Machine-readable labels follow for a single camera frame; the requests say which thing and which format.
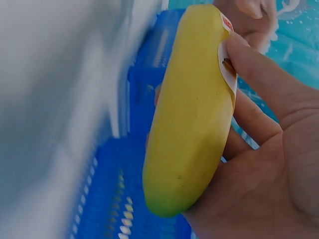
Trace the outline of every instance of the person's hand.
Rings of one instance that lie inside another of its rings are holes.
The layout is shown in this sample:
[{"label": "person's hand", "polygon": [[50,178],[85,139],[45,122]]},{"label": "person's hand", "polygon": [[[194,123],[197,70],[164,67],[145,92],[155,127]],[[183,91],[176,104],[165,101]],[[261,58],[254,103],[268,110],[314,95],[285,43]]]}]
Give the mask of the person's hand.
[{"label": "person's hand", "polygon": [[229,18],[234,30],[259,51],[276,30],[276,0],[215,0],[213,4]]},{"label": "person's hand", "polygon": [[184,216],[200,239],[318,239],[319,91],[245,44],[228,39],[233,66],[280,124],[238,91],[234,117],[260,148],[231,129],[228,162]]}]

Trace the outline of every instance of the blue plastic crate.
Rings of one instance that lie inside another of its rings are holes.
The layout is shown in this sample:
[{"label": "blue plastic crate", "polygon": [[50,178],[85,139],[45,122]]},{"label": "blue plastic crate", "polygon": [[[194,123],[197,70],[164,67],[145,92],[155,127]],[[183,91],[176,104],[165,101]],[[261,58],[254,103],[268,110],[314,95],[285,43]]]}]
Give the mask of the blue plastic crate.
[{"label": "blue plastic crate", "polygon": [[145,142],[109,139],[84,174],[70,239],[189,239],[183,216],[159,218],[146,208],[142,189]]}]

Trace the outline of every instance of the fingernail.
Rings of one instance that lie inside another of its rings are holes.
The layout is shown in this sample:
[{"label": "fingernail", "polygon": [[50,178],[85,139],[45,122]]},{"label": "fingernail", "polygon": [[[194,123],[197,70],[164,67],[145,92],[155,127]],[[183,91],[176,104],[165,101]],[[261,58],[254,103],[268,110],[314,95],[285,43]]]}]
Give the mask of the fingernail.
[{"label": "fingernail", "polygon": [[230,37],[233,38],[240,45],[249,46],[248,42],[234,31],[230,32]]},{"label": "fingernail", "polygon": [[253,12],[255,19],[261,19],[263,17],[263,13],[261,12],[260,8],[260,2],[256,0],[251,0],[248,3],[248,7],[250,8],[250,11]]}]

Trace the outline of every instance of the yellow banana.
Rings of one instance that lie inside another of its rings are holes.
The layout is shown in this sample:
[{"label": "yellow banana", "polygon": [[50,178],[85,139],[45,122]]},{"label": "yellow banana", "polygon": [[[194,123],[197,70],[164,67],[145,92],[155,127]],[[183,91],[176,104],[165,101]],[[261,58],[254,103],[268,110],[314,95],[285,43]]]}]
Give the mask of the yellow banana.
[{"label": "yellow banana", "polygon": [[190,6],[180,20],[143,168],[146,204],[158,216],[189,209],[222,157],[237,86],[221,44],[230,30],[212,4]]}]

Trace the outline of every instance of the sticker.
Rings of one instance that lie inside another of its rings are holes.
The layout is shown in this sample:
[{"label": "sticker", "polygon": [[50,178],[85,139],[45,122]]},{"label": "sticker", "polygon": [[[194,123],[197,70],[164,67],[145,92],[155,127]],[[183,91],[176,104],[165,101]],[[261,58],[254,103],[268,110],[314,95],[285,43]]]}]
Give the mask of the sticker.
[{"label": "sticker", "polygon": [[233,92],[232,94],[232,101],[233,106],[235,107],[235,99],[236,99],[236,92],[237,92],[237,73],[230,61],[229,55],[226,49],[226,42],[223,41],[220,43],[218,47],[218,63],[220,72]]},{"label": "sticker", "polygon": [[231,24],[230,20],[222,13],[220,13],[221,22],[223,23],[223,27],[228,31],[233,31],[233,25]]}]

